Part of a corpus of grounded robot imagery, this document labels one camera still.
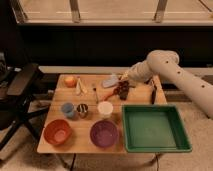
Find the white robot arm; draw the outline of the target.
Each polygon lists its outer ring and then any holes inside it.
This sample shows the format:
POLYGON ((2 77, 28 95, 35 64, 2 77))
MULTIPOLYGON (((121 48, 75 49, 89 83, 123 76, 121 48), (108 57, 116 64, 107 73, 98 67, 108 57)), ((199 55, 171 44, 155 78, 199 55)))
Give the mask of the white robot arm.
POLYGON ((181 68, 175 51, 151 51, 144 61, 128 68, 121 79, 146 82, 154 75, 172 82, 213 119, 213 85, 181 68))

